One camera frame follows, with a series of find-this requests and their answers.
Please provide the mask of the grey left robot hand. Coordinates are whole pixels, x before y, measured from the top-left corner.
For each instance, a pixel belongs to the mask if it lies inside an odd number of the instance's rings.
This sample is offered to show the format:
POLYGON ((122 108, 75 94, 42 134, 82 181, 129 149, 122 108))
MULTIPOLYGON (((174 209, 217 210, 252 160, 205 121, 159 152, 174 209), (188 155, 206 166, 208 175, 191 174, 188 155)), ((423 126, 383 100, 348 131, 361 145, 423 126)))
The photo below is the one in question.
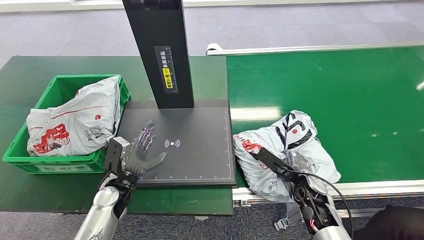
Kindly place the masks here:
POLYGON ((138 178, 160 166, 168 155, 168 152, 164 151, 154 159, 148 159, 148 151, 156 139, 155 125, 155 120, 148 121, 130 143, 124 169, 138 178))

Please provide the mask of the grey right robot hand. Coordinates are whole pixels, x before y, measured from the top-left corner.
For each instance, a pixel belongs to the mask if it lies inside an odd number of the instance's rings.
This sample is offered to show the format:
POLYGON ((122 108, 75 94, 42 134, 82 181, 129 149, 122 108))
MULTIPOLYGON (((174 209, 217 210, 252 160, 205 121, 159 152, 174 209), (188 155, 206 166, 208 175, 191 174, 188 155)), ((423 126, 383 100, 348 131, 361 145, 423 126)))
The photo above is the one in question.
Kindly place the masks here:
POLYGON ((301 173, 312 174, 312 166, 308 161, 300 154, 295 151, 286 150, 284 152, 285 160, 284 162, 290 166, 294 171, 301 173))

